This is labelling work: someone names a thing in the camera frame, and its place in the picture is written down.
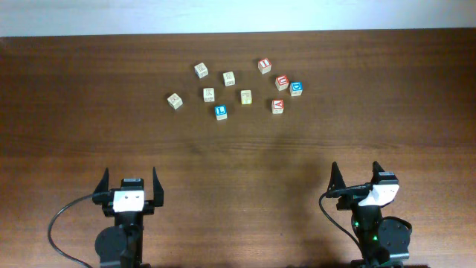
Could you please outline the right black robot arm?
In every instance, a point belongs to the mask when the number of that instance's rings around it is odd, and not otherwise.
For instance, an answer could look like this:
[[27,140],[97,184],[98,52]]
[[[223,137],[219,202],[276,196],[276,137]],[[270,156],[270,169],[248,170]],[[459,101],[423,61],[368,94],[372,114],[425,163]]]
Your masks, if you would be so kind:
[[[408,247],[413,227],[401,218],[382,215],[382,209],[395,200],[399,180],[377,161],[372,164],[372,172],[369,182],[347,186],[338,164],[333,162],[327,191],[319,198],[319,207],[324,216],[357,245],[361,259],[351,261],[351,267],[402,267],[403,261],[410,257]],[[322,204],[325,198],[337,199],[337,210],[352,212],[351,232],[326,212]]]

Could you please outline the blue L wooden block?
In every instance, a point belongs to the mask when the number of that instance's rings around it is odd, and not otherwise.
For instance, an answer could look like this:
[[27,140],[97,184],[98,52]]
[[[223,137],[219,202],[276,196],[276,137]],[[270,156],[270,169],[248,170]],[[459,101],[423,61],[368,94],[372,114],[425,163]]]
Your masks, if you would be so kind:
[[226,105],[215,106],[214,112],[218,121],[225,120],[228,118],[228,111]]

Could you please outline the red A wooden block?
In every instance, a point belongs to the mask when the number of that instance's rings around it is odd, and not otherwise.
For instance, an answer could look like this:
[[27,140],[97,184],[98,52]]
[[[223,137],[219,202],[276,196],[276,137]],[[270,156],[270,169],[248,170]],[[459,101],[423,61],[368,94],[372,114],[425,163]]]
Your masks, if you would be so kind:
[[273,114],[282,114],[284,110],[284,102],[282,99],[274,99],[271,102],[271,111]]

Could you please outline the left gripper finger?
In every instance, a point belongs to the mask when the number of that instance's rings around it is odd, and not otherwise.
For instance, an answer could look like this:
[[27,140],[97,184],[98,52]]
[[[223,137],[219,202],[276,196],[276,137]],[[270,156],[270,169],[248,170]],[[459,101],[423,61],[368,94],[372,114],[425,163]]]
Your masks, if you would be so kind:
[[94,194],[104,194],[109,191],[109,169],[106,168],[100,182],[97,184]]
[[164,189],[158,179],[155,167],[152,169],[152,183],[153,183],[153,205],[155,207],[162,207],[164,205]]

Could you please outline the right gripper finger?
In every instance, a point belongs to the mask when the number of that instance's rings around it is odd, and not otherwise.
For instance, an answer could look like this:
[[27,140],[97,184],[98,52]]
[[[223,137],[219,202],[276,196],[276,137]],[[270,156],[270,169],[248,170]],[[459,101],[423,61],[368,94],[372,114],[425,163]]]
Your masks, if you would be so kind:
[[371,182],[372,183],[379,183],[382,180],[380,173],[384,172],[384,169],[382,168],[382,166],[377,161],[374,161],[372,163],[372,172],[373,172],[373,177],[371,179]]
[[343,176],[340,172],[337,162],[333,162],[331,166],[331,174],[327,191],[336,191],[346,188]]

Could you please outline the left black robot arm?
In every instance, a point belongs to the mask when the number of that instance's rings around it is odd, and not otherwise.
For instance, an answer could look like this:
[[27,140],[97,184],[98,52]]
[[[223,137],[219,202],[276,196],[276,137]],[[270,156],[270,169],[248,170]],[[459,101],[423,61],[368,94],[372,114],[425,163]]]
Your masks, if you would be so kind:
[[151,267],[143,262],[144,217],[164,205],[156,169],[152,170],[152,183],[153,198],[148,200],[142,178],[125,178],[119,188],[109,188],[109,171],[105,170],[91,198],[105,217],[114,219],[114,225],[101,231],[94,244],[101,267]]

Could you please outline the blue D wooden block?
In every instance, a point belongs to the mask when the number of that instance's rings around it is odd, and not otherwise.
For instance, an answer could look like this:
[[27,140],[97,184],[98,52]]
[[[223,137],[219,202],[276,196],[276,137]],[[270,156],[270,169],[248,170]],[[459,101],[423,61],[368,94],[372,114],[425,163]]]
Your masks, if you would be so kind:
[[292,97],[300,96],[303,93],[303,84],[301,82],[291,82],[289,91]]

